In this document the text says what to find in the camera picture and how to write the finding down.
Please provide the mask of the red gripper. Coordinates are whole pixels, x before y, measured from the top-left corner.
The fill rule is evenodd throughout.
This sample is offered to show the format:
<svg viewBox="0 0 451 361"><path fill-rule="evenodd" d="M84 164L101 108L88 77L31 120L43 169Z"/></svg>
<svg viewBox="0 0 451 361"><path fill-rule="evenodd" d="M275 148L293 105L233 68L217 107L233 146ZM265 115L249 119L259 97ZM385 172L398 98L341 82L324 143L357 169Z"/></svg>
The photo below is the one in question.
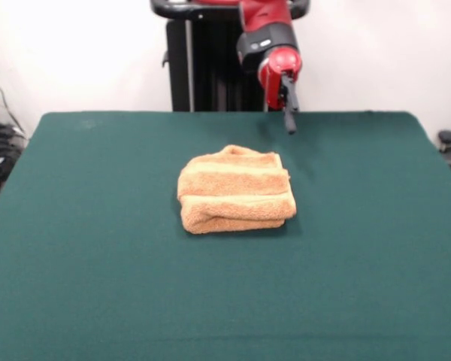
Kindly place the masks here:
<svg viewBox="0 0 451 361"><path fill-rule="evenodd" d="M283 109L286 131L290 135L297 131L294 114L299 110L299 103L295 84L301 68L301 55L292 47L274 48L259 66L258 77L265 91L265 101L271 109Z"/></svg>

